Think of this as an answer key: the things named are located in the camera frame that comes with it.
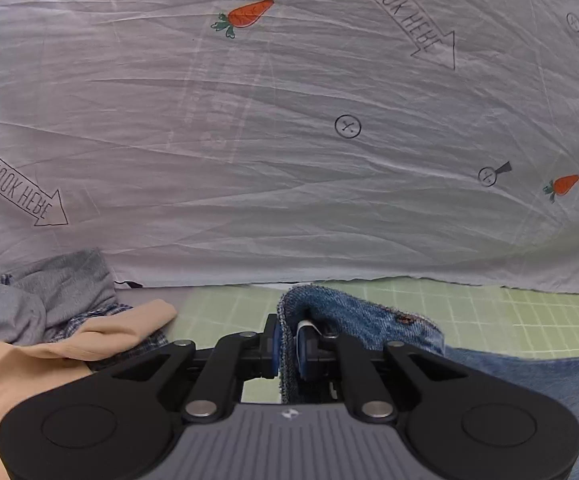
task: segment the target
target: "white sheet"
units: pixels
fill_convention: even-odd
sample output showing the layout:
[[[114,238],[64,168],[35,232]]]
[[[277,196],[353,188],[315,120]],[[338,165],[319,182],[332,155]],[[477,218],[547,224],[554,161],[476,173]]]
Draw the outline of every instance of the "white sheet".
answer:
[[[0,0],[0,271],[579,292],[579,0],[256,1]]]

